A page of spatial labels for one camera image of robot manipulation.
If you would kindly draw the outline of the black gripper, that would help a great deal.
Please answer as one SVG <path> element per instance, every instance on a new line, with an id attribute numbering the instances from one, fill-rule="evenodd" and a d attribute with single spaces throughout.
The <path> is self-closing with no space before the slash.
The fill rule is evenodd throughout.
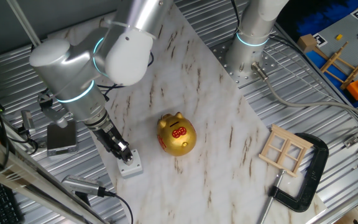
<path id="1" fill-rule="evenodd" d="M 113 153 L 125 164 L 133 163 L 133 155 L 129 144 L 122 138 L 112 122 L 104 123 L 102 126 L 93 129 L 92 132 L 108 152 Z"/>

